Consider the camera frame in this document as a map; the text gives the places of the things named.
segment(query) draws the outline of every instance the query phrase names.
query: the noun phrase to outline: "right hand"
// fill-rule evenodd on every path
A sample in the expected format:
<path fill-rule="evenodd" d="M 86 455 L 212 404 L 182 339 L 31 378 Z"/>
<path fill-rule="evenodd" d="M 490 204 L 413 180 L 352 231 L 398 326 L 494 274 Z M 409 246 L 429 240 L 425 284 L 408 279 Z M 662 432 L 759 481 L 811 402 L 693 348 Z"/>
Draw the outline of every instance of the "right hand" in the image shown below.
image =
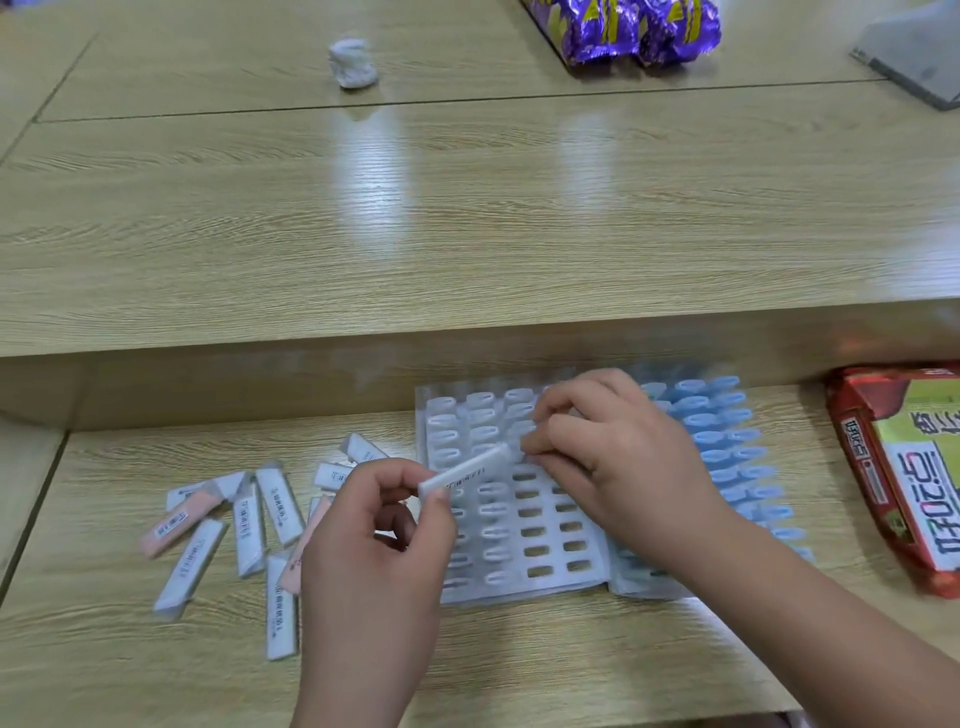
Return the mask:
<path fill-rule="evenodd" d="M 569 414 L 575 407 L 583 417 Z M 684 427 L 625 372 L 555 384 L 521 441 L 594 522 L 640 558 L 673 570 L 690 541 L 733 514 Z"/>

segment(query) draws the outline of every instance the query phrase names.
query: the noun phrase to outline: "lower shelf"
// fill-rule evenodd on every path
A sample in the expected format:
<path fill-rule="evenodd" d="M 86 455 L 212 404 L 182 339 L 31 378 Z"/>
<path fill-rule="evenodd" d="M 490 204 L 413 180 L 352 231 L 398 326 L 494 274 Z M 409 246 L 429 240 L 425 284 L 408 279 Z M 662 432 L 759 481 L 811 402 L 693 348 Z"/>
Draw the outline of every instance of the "lower shelf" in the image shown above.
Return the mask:
<path fill-rule="evenodd" d="M 820 568 L 960 657 L 955 605 L 917 596 L 876 533 L 822 394 L 748 395 Z M 176 550 L 147 562 L 136 541 L 168 489 L 272 457 L 305 506 L 317 463 L 351 430 L 413 456 L 412 412 L 71 436 L 0 607 L 6 724 L 286 725 L 299 662 L 265 661 L 262 579 L 236 578 L 232 538 L 172 624 L 151 606 Z M 794 705 L 697 600 L 636 603 L 594 589 L 446 611 L 406 725 L 595 728 Z"/>

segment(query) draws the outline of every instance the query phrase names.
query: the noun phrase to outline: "hand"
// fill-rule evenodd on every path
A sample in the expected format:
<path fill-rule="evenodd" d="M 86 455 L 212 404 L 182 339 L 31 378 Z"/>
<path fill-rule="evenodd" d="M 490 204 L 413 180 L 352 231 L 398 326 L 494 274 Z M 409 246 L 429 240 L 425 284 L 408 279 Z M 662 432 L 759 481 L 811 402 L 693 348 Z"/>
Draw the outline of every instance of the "hand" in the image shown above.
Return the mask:
<path fill-rule="evenodd" d="M 419 524 L 401 502 L 431 475 L 402 458 L 358 465 L 304 549 L 294 726 L 386 728 L 403 717 L 437 643 L 457 536 L 446 488 Z"/>
<path fill-rule="evenodd" d="M 583 417 L 569 414 L 576 409 Z M 691 537 L 733 514 L 684 427 L 618 369 L 549 387 L 525 452 L 637 556 L 673 570 Z"/>

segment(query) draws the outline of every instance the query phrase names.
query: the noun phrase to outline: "pink packet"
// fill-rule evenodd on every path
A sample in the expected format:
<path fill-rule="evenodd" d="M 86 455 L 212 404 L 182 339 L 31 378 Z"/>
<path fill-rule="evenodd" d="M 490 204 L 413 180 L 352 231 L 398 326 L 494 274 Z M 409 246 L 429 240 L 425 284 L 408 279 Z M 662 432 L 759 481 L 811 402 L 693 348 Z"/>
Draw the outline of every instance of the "pink packet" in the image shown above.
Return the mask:
<path fill-rule="evenodd" d="M 297 541 L 297 547 L 294 548 L 294 552 L 290 554 L 290 560 L 287 561 L 287 565 L 283 568 L 283 573 L 280 575 L 280 586 L 292 595 L 298 595 L 300 593 L 300 559 L 303 557 L 303 550 L 306 548 L 306 544 L 313 535 L 314 530 L 320 525 L 321 519 L 326 515 L 326 512 L 330 510 L 330 504 L 328 497 L 324 496 L 320 499 L 320 502 L 317 504 L 317 509 L 310 516 L 303 535 L 300 536 L 300 540 Z"/>
<path fill-rule="evenodd" d="M 159 556 L 172 544 L 180 534 L 187 531 L 195 523 L 201 521 L 206 514 L 224 501 L 224 494 L 216 480 L 209 480 L 194 493 L 190 494 L 183 503 L 151 526 L 146 535 L 140 539 L 140 550 L 147 558 Z"/>

